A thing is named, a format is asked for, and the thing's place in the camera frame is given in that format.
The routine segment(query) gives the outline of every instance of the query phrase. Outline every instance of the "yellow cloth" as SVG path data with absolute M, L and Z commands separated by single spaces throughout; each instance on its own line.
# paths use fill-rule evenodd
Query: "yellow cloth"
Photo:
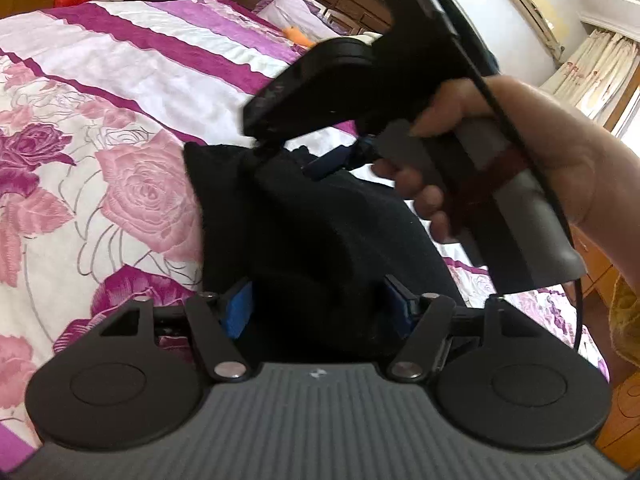
M 640 301 L 622 276 L 609 309 L 609 329 L 614 350 L 640 367 Z

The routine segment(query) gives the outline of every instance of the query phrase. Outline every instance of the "purple stripe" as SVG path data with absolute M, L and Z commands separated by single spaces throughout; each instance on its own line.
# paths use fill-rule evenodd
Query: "purple stripe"
M 96 97 L 101 97 L 107 100 L 108 102 L 110 102 L 116 108 L 126 108 L 127 110 L 131 110 L 132 112 L 142 114 L 148 117 L 149 119 L 155 121 L 156 123 L 160 124 L 163 128 L 169 130 L 182 142 L 197 142 L 201 146 L 206 145 L 206 142 L 202 139 L 199 139 L 198 137 L 194 137 L 190 134 L 182 133 L 170 126 L 167 126 L 166 124 L 162 124 L 160 121 L 158 121 L 158 119 L 146 113 L 142 108 L 140 108 L 140 105 L 137 102 L 131 99 L 118 97 L 115 94 L 107 92 L 106 90 L 103 90 L 101 88 L 96 88 L 95 86 L 83 85 L 81 82 L 78 82 L 75 79 L 65 79 L 57 75 L 45 74 L 42 68 L 40 67 L 40 65 L 37 64 L 33 59 L 31 58 L 22 59 L 16 56 L 13 52 L 5 52 L 4 50 L 0 50 L 0 56 L 7 56 L 13 63 L 24 63 L 25 67 L 29 68 L 36 75 L 36 77 L 46 77 L 47 79 L 58 81 L 59 83 L 68 84 L 69 86 L 72 86 L 73 88 L 75 88 L 76 90 L 78 90 L 83 94 L 89 94 Z
M 256 30 L 243 27 L 218 14 L 211 7 L 193 0 L 177 0 L 175 2 L 146 2 L 148 6 L 163 10 L 196 27 L 206 28 L 216 34 L 222 34 L 230 40 L 237 41 L 247 48 L 254 48 L 265 56 L 270 56 L 287 63 L 293 63 L 300 55 L 287 45 L 271 41 Z
M 355 121 L 344 121 L 343 123 L 336 124 L 334 128 L 338 128 L 339 130 L 344 131 L 346 134 L 349 134 L 353 137 L 358 136 L 358 132 L 356 130 Z
M 0 471 L 9 472 L 33 454 L 33 447 L 0 423 Z
M 453 258 L 449 258 L 448 256 L 444 256 L 443 260 L 447 264 L 447 267 L 463 269 L 467 272 L 470 272 L 471 274 L 481 274 L 482 276 L 489 275 L 489 272 L 487 270 L 468 266 L 467 264 L 454 260 Z M 566 294 L 564 292 L 558 292 L 557 290 L 551 290 L 550 288 L 539 288 L 536 290 L 536 292 L 541 292 L 543 294 L 557 294 L 558 296 L 564 296 L 566 298 Z
M 471 272 L 472 274 L 482 274 L 483 276 L 488 276 L 489 272 L 484 269 L 478 269 L 477 267 L 471 267 L 467 264 L 454 260 L 453 258 L 449 258 L 448 256 L 443 257 L 444 262 L 447 264 L 447 267 L 455 267 L 457 269 L 463 269 L 467 272 Z
M 167 59 L 206 75 L 220 78 L 247 94 L 255 94 L 270 79 L 252 72 L 248 64 L 238 65 L 223 56 L 212 54 L 172 36 L 139 27 L 128 20 L 109 14 L 101 6 L 87 3 L 76 7 L 59 7 L 44 13 L 86 30 L 109 34 L 114 40 L 127 41 L 141 50 L 153 49 Z
M 546 294 L 557 294 L 558 296 L 563 296 L 564 298 L 566 298 L 566 294 L 564 292 L 558 292 L 557 290 L 551 290 L 550 288 L 539 288 L 538 292 Z
M 281 38 L 284 38 L 284 34 L 282 33 L 282 31 L 278 27 L 273 25 L 273 23 L 270 23 L 267 20 L 264 20 L 254 12 L 251 12 L 250 10 L 245 9 L 242 5 L 235 3 L 233 0 L 216 0 L 216 1 L 220 2 L 221 4 L 228 5 L 235 12 L 237 12 L 238 14 L 242 14 L 246 18 L 249 18 L 250 20 L 254 20 L 254 22 L 259 23 L 260 25 L 263 25 L 267 28 L 270 28 L 271 30 L 274 30 L 279 34 Z

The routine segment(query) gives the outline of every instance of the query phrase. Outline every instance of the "black cable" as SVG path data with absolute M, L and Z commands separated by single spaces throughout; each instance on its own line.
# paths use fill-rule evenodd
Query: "black cable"
M 525 157 L 527 161 L 527 165 L 531 170 L 531 173 L 540 184 L 540 187 L 542 188 L 542 191 L 545 195 L 546 200 L 549 202 L 549 205 L 551 206 L 551 208 L 554 210 L 554 213 L 558 217 L 558 221 L 560 222 L 560 225 L 562 226 L 562 230 L 564 231 L 564 234 L 569 240 L 571 247 L 575 249 L 574 237 L 571 234 L 571 228 L 569 227 L 569 222 L 567 221 L 566 216 L 564 215 L 562 204 L 560 203 L 560 200 L 556 195 L 556 192 L 549 185 L 549 182 L 546 179 L 545 174 L 542 173 L 542 171 L 536 164 L 536 161 L 533 160 L 531 154 L 529 153 L 529 150 L 527 149 L 524 141 L 520 137 L 520 134 L 518 133 L 516 127 L 513 125 L 511 120 L 507 117 L 507 115 L 502 110 L 500 103 L 497 101 L 494 94 L 491 92 L 491 89 L 488 87 L 487 83 L 484 81 L 484 78 L 482 77 L 482 74 L 478 70 L 478 67 L 476 67 L 473 60 L 468 56 L 465 49 L 462 47 L 462 45 L 458 41 L 458 38 L 452 37 L 452 40 L 458 53 L 460 54 L 460 56 L 462 56 L 465 66 L 468 67 L 469 78 L 471 79 L 471 81 L 473 81 L 476 88 L 478 88 L 478 90 L 482 94 L 482 97 L 484 97 L 487 104 L 494 111 L 495 118 L 498 121 L 498 125 L 500 126 L 500 129 L 504 133 L 505 137 L 507 137 L 507 140 L 509 140 L 512 144 L 514 144 L 516 148 L 518 148 L 520 153 Z M 576 309 L 574 350 L 578 351 L 580 349 L 580 342 L 582 340 L 582 323 L 583 323 L 583 310 L 584 310 L 583 304 L 582 304 L 582 283 L 580 282 L 580 279 L 574 281 L 574 288 L 575 288 L 575 309 Z

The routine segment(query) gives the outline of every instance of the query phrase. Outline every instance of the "bedspread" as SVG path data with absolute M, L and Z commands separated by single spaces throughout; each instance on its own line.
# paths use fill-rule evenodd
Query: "bedspread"
M 299 56 L 216 0 L 90 3 L 0 20 L 0 419 L 29 444 L 34 371 L 132 296 L 176 304 L 200 283 L 186 140 L 250 146 L 247 99 Z M 348 124 L 290 143 L 322 154 Z M 374 179 L 367 168 L 359 176 Z M 439 247 L 470 306 L 492 292 Z M 568 344 L 561 288 L 510 298 Z M 585 329 L 582 354 L 606 365 Z

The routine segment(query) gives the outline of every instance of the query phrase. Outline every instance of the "air conditioner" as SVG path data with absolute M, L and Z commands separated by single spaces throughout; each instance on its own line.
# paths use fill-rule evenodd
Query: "air conditioner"
M 512 0 L 540 36 L 556 63 L 560 63 L 568 30 L 548 0 Z

